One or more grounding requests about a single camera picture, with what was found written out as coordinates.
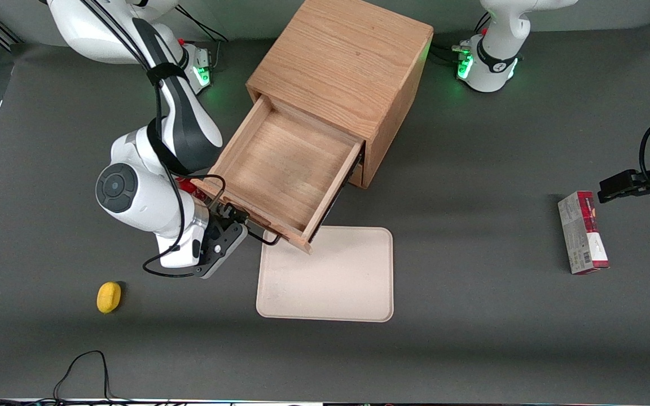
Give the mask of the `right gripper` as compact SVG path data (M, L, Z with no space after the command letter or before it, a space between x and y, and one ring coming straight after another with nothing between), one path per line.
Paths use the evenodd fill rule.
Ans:
M214 217L219 222L232 222L247 228L249 213L235 208L232 203L217 203L214 206ZM175 218L174 226L166 233L155 233L157 245L160 250L159 262L167 269L193 267L200 262L201 249L204 247L206 230L210 222L208 211L195 211L190 221L185 222L185 227L179 242L181 222Z

